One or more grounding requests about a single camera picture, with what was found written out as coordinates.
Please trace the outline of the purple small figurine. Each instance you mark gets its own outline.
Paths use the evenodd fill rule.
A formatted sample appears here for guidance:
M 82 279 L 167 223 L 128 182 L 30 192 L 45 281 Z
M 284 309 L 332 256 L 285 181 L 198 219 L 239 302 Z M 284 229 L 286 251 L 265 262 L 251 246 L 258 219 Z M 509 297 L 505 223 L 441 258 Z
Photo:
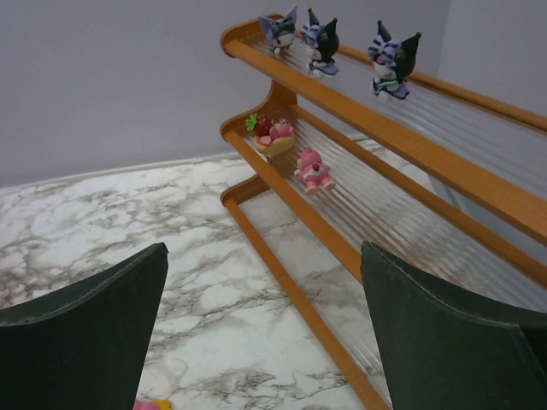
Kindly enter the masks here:
M 258 20 L 274 55 L 279 56 L 291 47 L 296 35 L 297 5 L 278 19 L 261 15 Z

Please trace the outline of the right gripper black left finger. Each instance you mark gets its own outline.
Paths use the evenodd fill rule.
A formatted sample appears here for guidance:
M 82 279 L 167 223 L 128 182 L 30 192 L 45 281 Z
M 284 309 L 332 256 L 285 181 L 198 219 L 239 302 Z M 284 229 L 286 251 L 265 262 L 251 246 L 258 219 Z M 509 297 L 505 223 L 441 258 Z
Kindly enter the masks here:
M 131 409 L 168 273 L 155 243 L 1 312 L 3 409 Z

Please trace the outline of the black bat-eared figurine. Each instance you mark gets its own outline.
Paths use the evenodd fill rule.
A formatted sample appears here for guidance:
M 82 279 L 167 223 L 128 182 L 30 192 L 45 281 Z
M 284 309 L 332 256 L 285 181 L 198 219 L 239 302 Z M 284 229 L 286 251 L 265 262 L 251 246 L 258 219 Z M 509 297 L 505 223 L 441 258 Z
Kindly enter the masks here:
M 383 21 L 377 21 L 377 34 L 368 47 L 368 58 L 375 74 L 371 90 L 381 102 L 404 101 L 410 94 L 407 78 L 415 69 L 421 36 L 417 32 L 404 40 L 393 38 Z

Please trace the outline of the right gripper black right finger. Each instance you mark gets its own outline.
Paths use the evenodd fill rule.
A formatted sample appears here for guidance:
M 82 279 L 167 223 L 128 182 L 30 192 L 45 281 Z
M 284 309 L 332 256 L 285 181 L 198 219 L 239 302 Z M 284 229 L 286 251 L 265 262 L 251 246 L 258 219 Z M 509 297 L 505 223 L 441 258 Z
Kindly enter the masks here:
M 546 315 L 365 242 L 362 285 L 396 409 L 544 409 Z

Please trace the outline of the black purple bow figurine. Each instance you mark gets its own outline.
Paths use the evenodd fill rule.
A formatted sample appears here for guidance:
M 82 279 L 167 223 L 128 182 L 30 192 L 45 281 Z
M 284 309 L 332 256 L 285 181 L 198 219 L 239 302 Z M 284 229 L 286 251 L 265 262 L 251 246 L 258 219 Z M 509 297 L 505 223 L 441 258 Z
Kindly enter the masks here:
M 308 8 L 308 17 L 300 32 L 308 58 L 306 68 L 316 79 L 333 77 L 339 71 L 334 59 L 339 49 L 338 18 L 334 17 L 322 25 L 311 8 Z

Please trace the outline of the pink strawberry tart figurine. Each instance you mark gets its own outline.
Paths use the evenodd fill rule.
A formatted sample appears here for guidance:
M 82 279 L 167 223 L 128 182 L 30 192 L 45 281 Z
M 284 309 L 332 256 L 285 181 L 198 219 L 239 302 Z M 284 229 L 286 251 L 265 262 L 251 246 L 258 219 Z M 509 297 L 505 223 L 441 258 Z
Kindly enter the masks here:
M 254 133 L 256 150 L 266 156 L 286 152 L 296 140 L 294 128 L 285 118 L 270 120 L 264 114 L 253 113 L 245 120 L 245 125 L 248 131 Z

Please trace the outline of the pink bear yellow flower figurine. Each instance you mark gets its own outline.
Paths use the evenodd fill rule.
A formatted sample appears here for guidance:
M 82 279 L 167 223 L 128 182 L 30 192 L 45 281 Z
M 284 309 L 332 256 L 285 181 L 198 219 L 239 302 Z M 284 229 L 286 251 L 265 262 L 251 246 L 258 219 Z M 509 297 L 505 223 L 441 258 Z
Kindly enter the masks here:
M 172 410 L 170 400 L 141 400 L 136 399 L 133 403 L 132 410 Z

